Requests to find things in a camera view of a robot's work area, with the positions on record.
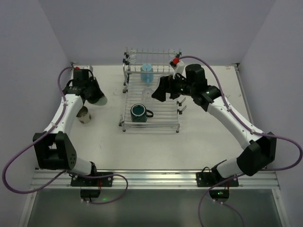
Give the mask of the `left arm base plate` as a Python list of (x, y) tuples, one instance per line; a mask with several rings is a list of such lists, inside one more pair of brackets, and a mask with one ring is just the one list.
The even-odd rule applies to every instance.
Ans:
[(103, 187), (111, 187), (113, 172), (96, 172), (93, 175), (70, 175), (71, 187), (80, 188), (80, 197), (86, 201), (93, 201), (101, 195)]

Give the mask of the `light green plastic cup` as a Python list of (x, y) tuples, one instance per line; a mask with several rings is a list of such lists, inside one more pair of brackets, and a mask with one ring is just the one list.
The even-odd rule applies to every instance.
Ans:
[(97, 105), (97, 106), (103, 106), (107, 104), (107, 97), (103, 96), (99, 99), (95, 99), (95, 100), (88, 100), (88, 102), (92, 105)]

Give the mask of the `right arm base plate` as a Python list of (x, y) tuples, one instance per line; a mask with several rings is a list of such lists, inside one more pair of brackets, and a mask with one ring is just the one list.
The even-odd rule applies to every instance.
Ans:
[[(210, 171), (201, 171), (196, 173), (196, 184), (198, 187), (212, 187), (215, 184), (225, 180), (222, 177), (213, 176)], [(221, 189), (211, 189), (207, 195), (210, 196), (211, 199), (219, 202), (226, 202), (230, 196), (230, 188), (231, 187), (239, 187), (239, 181), (237, 178), (233, 178), (232, 180), (222, 183), (219, 185)]]

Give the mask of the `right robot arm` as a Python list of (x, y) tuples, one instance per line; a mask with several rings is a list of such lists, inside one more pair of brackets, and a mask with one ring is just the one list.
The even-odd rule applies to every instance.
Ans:
[(176, 99), (180, 95), (190, 96), (194, 103), (204, 111), (215, 117), (234, 136), (243, 152), (237, 157), (225, 160), (212, 168), (216, 178), (228, 178), (242, 174), (253, 176), (255, 173), (274, 161), (276, 153), (276, 138), (273, 133), (264, 136), (262, 130), (252, 127), (246, 129), (250, 122), (240, 114), (239, 120), (232, 115), (235, 111), (216, 86), (210, 86), (205, 78), (205, 70), (199, 64), (190, 64), (185, 67), (185, 75), (181, 69), (175, 67), (173, 75), (162, 76), (159, 86), (152, 94), (152, 98), (164, 102), (166, 95)]

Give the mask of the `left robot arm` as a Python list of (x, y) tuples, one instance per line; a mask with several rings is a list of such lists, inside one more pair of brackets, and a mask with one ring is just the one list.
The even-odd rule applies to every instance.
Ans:
[(77, 156), (69, 135), (75, 119), (82, 124), (91, 120), (84, 105), (105, 105), (107, 98), (101, 91), (93, 68), (71, 68), (72, 78), (65, 88), (60, 88), (62, 99), (51, 123), (42, 133), (33, 136), (38, 166), (47, 170), (66, 170), (79, 175), (94, 175), (96, 166)]

